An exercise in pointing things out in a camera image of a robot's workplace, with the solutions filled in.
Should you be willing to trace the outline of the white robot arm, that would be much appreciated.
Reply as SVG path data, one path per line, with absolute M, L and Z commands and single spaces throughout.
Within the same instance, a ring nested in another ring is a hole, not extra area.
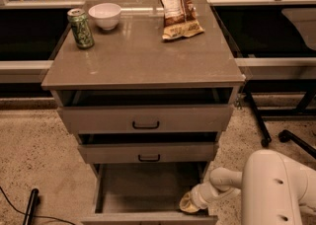
M 316 214 L 316 171 L 272 150 L 250 155 L 241 172 L 216 168 L 180 200 L 196 213 L 221 199 L 241 196 L 242 225 L 303 225 Z

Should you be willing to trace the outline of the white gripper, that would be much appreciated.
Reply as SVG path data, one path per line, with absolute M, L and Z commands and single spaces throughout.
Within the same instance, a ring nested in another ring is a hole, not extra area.
M 216 199 L 217 189 L 211 183 L 198 184 L 191 193 L 186 192 L 180 200 L 180 209 L 186 213 L 196 213 L 206 209 Z

